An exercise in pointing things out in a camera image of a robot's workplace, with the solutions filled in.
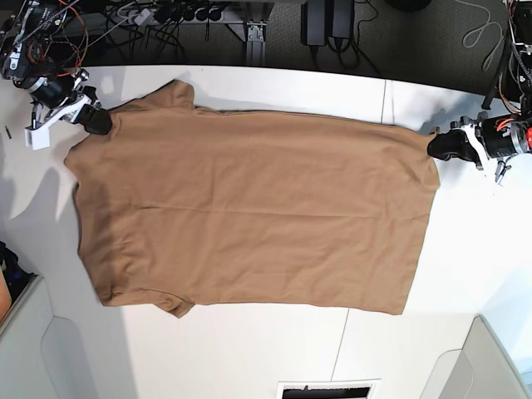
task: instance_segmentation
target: t-shirt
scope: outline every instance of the t-shirt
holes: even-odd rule
[[[74,146],[79,255],[105,305],[309,303],[401,313],[439,185],[400,127],[194,107],[182,81]]]

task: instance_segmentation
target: gray cable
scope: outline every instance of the gray cable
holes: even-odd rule
[[[47,23],[53,21],[54,19],[56,19],[57,17],[59,17],[61,14],[63,14],[64,12],[67,12],[68,11],[68,8],[74,6],[75,4],[78,4],[81,0],[74,0],[73,2],[71,2],[70,4],[67,4],[64,8],[62,8],[61,10],[59,10],[58,12],[56,12],[55,14],[52,14],[50,17],[48,17],[47,19],[45,19],[44,21],[42,21],[35,29],[33,29],[29,34],[27,34],[26,36],[22,37],[20,40],[17,40],[16,42],[13,43],[13,46],[16,46],[18,44],[21,44],[21,43],[24,43],[27,39],[29,39],[30,37],[32,37],[35,33],[39,32],[39,30],[44,27]]]
[[[525,63],[523,62],[519,52],[517,51],[517,47],[515,46],[515,43],[512,43],[512,50],[514,51],[514,57],[517,60],[517,63],[519,64],[523,72],[525,73],[530,83],[532,83],[532,74],[530,74],[530,69],[525,66]]]
[[[476,27],[475,29],[469,31],[468,33],[464,35],[464,37],[462,38],[462,45],[465,48],[475,47],[478,44],[480,37],[482,36],[482,33],[484,33],[487,27],[493,25],[499,28],[499,40],[497,41],[497,44],[495,44],[495,46],[493,47],[493,50],[491,50],[490,54],[488,54],[487,57],[484,59],[484,62],[482,62],[482,71],[486,72],[488,69],[490,69],[491,63],[493,62],[493,59],[495,58],[495,54],[497,53],[497,50],[499,49],[500,45],[505,40],[504,29],[498,22],[491,20],[491,11],[487,7],[481,6],[479,4],[474,4],[472,2],[464,2],[462,0],[455,0],[455,2],[458,2],[459,4],[463,4],[465,6],[479,8],[481,10],[484,10],[488,14],[488,19],[486,20],[484,25],[480,27]],[[471,44],[467,44],[469,37],[475,34],[476,34],[476,39]]]

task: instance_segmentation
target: white table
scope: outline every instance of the white table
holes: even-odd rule
[[[91,69],[106,107],[181,79],[195,104],[215,109],[298,111],[443,128],[475,116],[479,96],[358,76],[206,66]],[[532,358],[530,222],[532,156],[515,159],[505,188],[458,160],[438,163],[436,195],[403,316],[342,308],[245,304],[196,307],[178,320],[150,305],[103,308],[76,255],[75,181],[62,161],[85,133],[56,124],[52,148],[23,143],[29,96],[0,82],[0,238],[45,277],[56,316],[81,331],[101,399],[272,399],[278,381],[382,379],[374,399],[411,399],[445,351],[460,348],[483,312],[526,367]],[[504,113],[500,104],[494,114]],[[521,329],[514,337],[509,313]]]

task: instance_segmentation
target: cloth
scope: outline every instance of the cloth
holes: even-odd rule
[[[401,313],[439,185],[429,137],[218,112],[181,81],[73,147],[79,254],[105,305],[310,303]]]

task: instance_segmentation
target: table surface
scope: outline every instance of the table surface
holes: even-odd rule
[[[319,72],[209,66],[91,68],[105,107],[171,79],[195,104],[342,116],[428,133],[476,116],[479,96]],[[437,161],[441,177],[405,314],[242,304],[197,307],[178,320],[153,306],[103,308],[76,255],[75,184],[63,165],[86,133],[58,123],[52,148],[24,146],[29,96],[0,81],[0,239],[43,275],[54,314],[81,331],[101,398],[272,398],[278,381],[382,379],[375,399],[419,397],[436,359],[460,348],[473,317],[492,323],[517,366],[532,367],[532,156],[494,189],[472,164]],[[491,115],[504,115],[496,101]],[[235,381],[239,375],[242,381]]]

